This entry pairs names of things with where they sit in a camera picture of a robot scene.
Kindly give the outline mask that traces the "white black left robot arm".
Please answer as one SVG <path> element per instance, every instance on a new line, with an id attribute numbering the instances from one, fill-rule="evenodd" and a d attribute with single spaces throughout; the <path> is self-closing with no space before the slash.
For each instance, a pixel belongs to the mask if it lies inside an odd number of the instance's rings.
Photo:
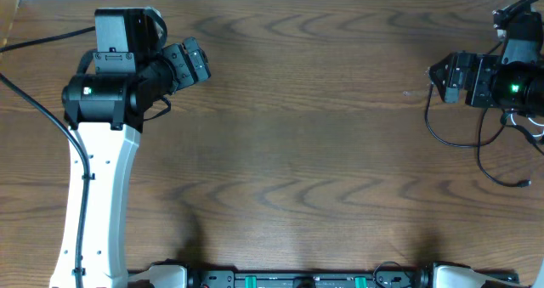
<path id="1" fill-rule="evenodd" d="M 183 266 L 162 263 L 130 274 L 125 228 L 131 170 L 147 111 L 209 79 L 193 37 L 167 43 L 160 12 L 99 8 L 97 46 L 81 58 L 61 100 L 71 142 L 63 240 L 52 287 L 186 287 Z"/>

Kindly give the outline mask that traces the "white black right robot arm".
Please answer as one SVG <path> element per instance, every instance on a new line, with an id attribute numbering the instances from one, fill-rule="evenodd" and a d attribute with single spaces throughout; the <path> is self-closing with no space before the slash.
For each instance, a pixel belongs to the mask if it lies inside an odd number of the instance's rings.
<path id="1" fill-rule="evenodd" d="M 504 65 L 498 55 L 451 53 L 428 71 L 445 103 L 456 103 L 462 90 L 474 108 L 519 110 L 543 115 L 543 69 L 536 64 Z"/>

